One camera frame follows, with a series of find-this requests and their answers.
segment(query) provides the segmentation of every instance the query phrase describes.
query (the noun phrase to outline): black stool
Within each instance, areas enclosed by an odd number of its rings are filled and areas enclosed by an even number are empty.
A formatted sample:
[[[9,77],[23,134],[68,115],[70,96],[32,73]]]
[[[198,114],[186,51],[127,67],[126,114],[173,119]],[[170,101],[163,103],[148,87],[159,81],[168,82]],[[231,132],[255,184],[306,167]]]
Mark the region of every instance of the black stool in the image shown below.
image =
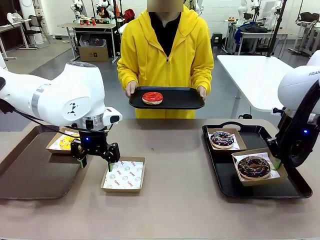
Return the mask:
[[[221,49],[222,47],[222,33],[221,32],[214,32],[211,38],[211,48],[218,47]]]

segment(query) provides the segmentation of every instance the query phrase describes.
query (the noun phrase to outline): yellow raincoat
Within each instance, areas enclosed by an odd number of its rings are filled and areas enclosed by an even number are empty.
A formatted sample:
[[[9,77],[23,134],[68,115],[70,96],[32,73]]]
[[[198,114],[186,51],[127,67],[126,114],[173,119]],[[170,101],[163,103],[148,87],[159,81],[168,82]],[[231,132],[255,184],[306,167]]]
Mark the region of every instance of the yellow raincoat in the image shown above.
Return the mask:
[[[183,7],[170,56],[167,57],[144,11],[125,28],[118,61],[118,77],[125,89],[130,81],[138,86],[203,86],[211,91],[214,59],[208,26],[193,10]],[[142,119],[193,119],[195,110],[136,109]]]

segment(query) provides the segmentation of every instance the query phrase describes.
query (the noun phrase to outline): sleeve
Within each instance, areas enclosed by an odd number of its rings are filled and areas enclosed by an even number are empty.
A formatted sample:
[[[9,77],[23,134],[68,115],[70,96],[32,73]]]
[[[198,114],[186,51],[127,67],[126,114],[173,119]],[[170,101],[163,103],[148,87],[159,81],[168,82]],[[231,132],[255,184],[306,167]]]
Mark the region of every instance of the sleeve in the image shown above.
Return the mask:
[[[207,95],[211,92],[212,70],[214,69],[214,56],[211,48],[210,32],[205,20],[201,19],[202,27],[197,36],[195,56],[191,66],[191,83],[197,89],[203,86]]]
[[[123,89],[129,82],[136,81],[138,83],[138,56],[134,36],[128,25],[123,33],[121,41],[121,58],[117,63],[118,78]]]

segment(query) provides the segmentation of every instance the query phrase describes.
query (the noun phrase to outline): hood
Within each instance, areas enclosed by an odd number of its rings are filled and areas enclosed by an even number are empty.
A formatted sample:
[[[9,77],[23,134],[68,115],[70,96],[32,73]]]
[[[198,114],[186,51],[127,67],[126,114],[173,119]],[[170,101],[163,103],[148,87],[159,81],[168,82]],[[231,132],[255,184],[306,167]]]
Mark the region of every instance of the hood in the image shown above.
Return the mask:
[[[186,6],[183,6],[183,12],[181,13],[180,23],[178,27],[178,31],[183,38],[185,38],[191,31],[195,28],[199,15],[193,11],[189,10]],[[145,10],[140,14],[138,20],[141,24],[143,33],[148,42],[157,43],[156,33],[151,26],[150,16]]]

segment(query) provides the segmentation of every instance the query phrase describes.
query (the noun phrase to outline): donut box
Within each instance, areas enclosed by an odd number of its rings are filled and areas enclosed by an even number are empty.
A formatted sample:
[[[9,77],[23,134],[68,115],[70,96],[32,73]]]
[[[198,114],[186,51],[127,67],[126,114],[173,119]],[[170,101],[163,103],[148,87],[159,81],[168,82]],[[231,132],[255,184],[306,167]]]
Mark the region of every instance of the donut box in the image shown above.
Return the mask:
[[[121,156],[119,162],[103,175],[101,189],[107,193],[139,193],[145,175],[144,157]]]
[[[271,163],[270,176],[268,176],[265,179],[257,179],[257,180],[249,180],[241,176],[238,170],[239,160],[252,155],[260,158],[264,158],[265,160],[267,160],[267,162]],[[265,184],[279,184],[279,183],[282,183],[288,177],[288,173],[283,164],[281,164],[278,169],[274,168],[274,166],[277,166],[278,164],[277,164],[277,160],[274,158],[269,148],[260,148],[255,150],[236,152],[232,154],[232,158],[233,158],[234,167],[239,177],[239,180],[242,183],[242,185],[245,187],[265,185]]]
[[[212,147],[213,151],[216,153],[231,154],[231,153],[245,151],[247,149],[246,144],[244,143],[238,130],[235,128],[208,128],[207,132],[208,132],[209,139],[210,139],[210,136],[215,132],[227,132],[227,133],[231,134],[234,138],[234,146],[231,148],[227,148],[227,149],[216,148],[213,146],[212,142],[210,141],[211,147]]]
[[[60,132],[65,133],[65,132],[69,132],[71,135],[73,135],[72,133],[75,134],[79,134],[79,131],[77,130],[72,130],[70,128],[67,127],[60,127]],[[70,150],[63,150],[63,149],[58,149],[58,147],[54,147],[54,145],[59,145],[59,139],[61,137],[63,137],[64,135],[61,133],[57,133],[54,138],[52,138],[52,140],[49,142],[49,144],[46,146],[46,149],[52,153],[52,154],[71,154],[71,149]]]

